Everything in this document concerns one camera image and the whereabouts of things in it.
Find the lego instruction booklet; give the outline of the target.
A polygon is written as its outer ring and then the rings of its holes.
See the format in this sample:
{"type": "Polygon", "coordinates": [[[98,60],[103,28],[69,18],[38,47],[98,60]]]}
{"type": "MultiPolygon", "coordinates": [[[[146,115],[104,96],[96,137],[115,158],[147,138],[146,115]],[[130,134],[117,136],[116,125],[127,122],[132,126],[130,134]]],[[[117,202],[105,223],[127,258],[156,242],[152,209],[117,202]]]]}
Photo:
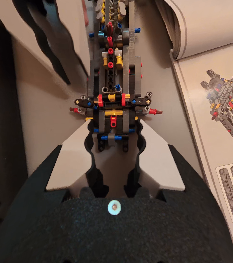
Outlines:
{"type": "Polygon", "coordinates": [[[233,241],[233,1],[156,1],[206,182],[233,241]]]}

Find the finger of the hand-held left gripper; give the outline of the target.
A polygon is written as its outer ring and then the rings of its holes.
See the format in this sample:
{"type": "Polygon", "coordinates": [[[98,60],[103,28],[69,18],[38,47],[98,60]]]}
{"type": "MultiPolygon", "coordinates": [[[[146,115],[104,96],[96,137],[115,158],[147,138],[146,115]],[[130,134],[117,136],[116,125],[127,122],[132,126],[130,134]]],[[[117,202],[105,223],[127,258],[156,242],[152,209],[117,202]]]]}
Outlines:
{"type": "Polygon", "coordinates": [[[88,39],[82,1],[43,1],[51,51],[66,74],[80,67],[88,77],[88,39]]]}
{"type": "Polygon", "coordinates": [[[0,20],[9,33],[29,51],[53,76],[66,84],[70,81],[52,49],[52,42],[37,18],[48,22],[47,4],[54,1],[0,0],[0,20]]]}

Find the grey lego car chassis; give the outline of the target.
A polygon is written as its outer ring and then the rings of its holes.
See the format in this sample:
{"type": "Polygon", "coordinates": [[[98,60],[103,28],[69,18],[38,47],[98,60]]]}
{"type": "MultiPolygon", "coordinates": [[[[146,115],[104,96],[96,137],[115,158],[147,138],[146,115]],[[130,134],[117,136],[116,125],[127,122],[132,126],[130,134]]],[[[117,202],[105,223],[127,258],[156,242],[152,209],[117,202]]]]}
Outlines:
{"type": "Polygon", "coordinates": [[[140,56],[135,56],[134,1],[94,1],[96,22],[93,39],[93,59],[90,60],[90,77],[87,95],[79,99],[90,99],[93,108],[76,106],[70,111],[93,120],[97,134],[98,151],[106,146],[122,144],[123,152],[129,150],[129,134],[135,132],[138,116],[162,114],[151,109],[152,92],[141,96],[140,56]]]}

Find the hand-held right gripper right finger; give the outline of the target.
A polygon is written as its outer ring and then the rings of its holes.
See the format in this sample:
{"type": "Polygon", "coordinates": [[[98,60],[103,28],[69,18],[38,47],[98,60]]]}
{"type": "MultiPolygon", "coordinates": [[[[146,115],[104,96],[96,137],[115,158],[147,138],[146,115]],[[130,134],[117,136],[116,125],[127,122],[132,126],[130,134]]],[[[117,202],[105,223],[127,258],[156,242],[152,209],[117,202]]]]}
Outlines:
{"type": "Polygon", "coordinates": [[[141,187],[152,198],[157,198],[162,190],[184,191],[170,145],[141,119],[137,122],[137,135],[139,152],[125,185],[127,197],[135,197],[141,187]]]}

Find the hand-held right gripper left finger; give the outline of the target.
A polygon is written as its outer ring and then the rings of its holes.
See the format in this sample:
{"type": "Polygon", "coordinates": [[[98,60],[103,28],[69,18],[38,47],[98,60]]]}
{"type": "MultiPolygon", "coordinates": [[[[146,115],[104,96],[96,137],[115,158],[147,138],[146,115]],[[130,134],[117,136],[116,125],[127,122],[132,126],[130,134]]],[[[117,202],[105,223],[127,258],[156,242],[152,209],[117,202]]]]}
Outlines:
{"type": "Polygon", "coordinates": [[[93,133],[93,120],[87,120],[63,142],[46,186],[47,191],[67,189],[73,197],[79,197],[81,189],[89,187],[95,197],[106,197],[108,186],[103,182],[101,171],[96,168],[92,153],[93,133]]]}

